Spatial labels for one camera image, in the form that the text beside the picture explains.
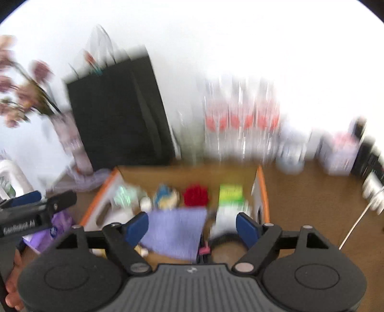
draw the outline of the white cable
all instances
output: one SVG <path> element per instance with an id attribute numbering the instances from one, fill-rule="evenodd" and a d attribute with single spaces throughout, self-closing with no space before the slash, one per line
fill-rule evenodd
<path id="1" fill-rule="evenodd" d="M 344 238 L 343 242 L 341 243 L 340 247 L 339 247 L 339 250 L 343 247 L 343 245 L 345 244 L 345 242 L 347 241 L 348 237 L 351 235 L 352 231 L 354 230 L 354 228 L 356 227 L 356 225 L 360 222 L 360 220 L 362 219 L 362 217 L 364 217 L 365 213 L 368 211 L 369 207 L 371 207 L 371 205 L 373 204 L 373 201 L 374 199 L 376 199 L 376 197 L 384 190 L 384 186 L 376 193 L 374 194 L 374 196 L 372 196 L 371 200 L 369 201 L 369 204 L 367 205 L 367 207 L 365 207 L 365 209 L 363 210 L 363 212 L 361 213 L 360 217 L 357 219 L 357 221 L 355 222 L 355 224 L 351 227 L 351 229 L 349 230 L 347 236 Z"/>

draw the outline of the blue gripper pad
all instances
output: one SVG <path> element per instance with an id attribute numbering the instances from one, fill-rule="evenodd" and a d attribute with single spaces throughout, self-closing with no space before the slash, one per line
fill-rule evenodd
<path id="1" fill-rule="evenodd" d="M 148 215 L 145 212 L 139 213 L 124 225 L 125 241 L 132 247 L 135 247 L 147 232 L 148 225 Z"/>
<path id="2" fill-rule="evenodd" d="M 257 227 L 246 218 L 245 214 L 239 213 L 237 215 L 236 230 L 248 249 L 251 248 L 260 238 Z"/>
<path id="3" fill-rule="evenodd" d="M 32 204 L 40 200 L 41 200 L 40 192 L 33 191 L 25 195 L 13 198 L 10 206 L 11 207 L 22 206 L 22 205 Z"/>

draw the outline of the orchid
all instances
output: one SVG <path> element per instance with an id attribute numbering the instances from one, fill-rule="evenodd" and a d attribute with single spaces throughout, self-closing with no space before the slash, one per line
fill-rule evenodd
<path id="1" fill-rule="evenodd" d="M 27 113 L 37 111 L 42 115 L 54 115 L 53 109 L 60 112 L 56 105 L 48 97 L 47 93 L 40 86 L 46 83 L 51 70 L 43 61 L 33 61 L 33 77 L 29 76 L 20 64 L 12 58 L 12 51 L 7 50 L 14 43 L 13 36 L 0 36 L 0 72 L 9 67 L 15 68 L 26 80 L 22 85 L 14 85 L 10 77 L 0 75 L 0 92 L 15 92 L 17 102 L 10 98 L 0 101 L 0 115 L 5 116 L 5 125 L 9 128 L 19 126 L 21 121 L 29 121 Z"/>

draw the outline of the finger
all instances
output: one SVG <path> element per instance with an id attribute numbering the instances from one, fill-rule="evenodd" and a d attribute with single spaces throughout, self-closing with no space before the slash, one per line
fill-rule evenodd
<path id="1" fill-rule="evenodd" d="M 16 310 L 18 311 L 21 311 L 22 309 L 24 309 L 24 305 L 23 304 L 18 304 L 16 307 L 15 307 Z"/>
<path id="2" fill-rule="evenodd" d="M 8 279 L 5 282 L 5 288 L 7 289 L 8 292 L 15 291 L 13 290 L 13 288 L 16 288 L 17 280 L 19 279 L 20 273 L 21 273 L 21 269 L 19 267 L 14 267 L 11 274 L 9 274 Z"/>
<path id="3" fill-rule="evenodd" d="M 5 289 L 7 290 L 7 292 L 10 294 L 10 293 L 13 293 L 13 292 L 16 292 L 16 286 L 13 282 L 11 281 L 7 281 L 7 283 L 5 284 Z"/>
<path id="4" fill-rule="evenodd" d="M 18 251 L 16 249 L 15 251 L 15 259 L 14 259 L 14 263 L 17 265 L 17 266 L 22 266 L 23 264 L 23 260 L 22 260 L 22 256 L 20 255 L 20 251 Z"/>
<path id="5" fill-rule="evenodd" d="M 19 293 L 18 292 L 13 292 L 11 294 L 8 294 L 5 297 L 5 303 L 11 307 L 14 308 L 17 305 L 22 305 L 23 302 L 20 299 Z"/>

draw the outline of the red object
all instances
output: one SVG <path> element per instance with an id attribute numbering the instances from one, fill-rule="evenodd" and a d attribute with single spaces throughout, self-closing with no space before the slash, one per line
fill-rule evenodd
<path id="1" fill-rule="evenodd" d="M 90 65 L 95 64 L 95 59 L 88 51 L 84 52 L 84 57 L 87 63 L 89 63 Z"/>
<path id="2" fill-rule="evenodd" d="M 197 185 L 186 188 L 184 194 L 184 204 L 187 207 L 206 206 L 208 204 L 208 189 Z"/>
<path id="3" fill-rule="evenodd" d="M 199 255 L 209 255 L 211 253 L 211 248 L 208 246 L 208 242 L 205 242 L 204 247 L 199 248 Z"/>

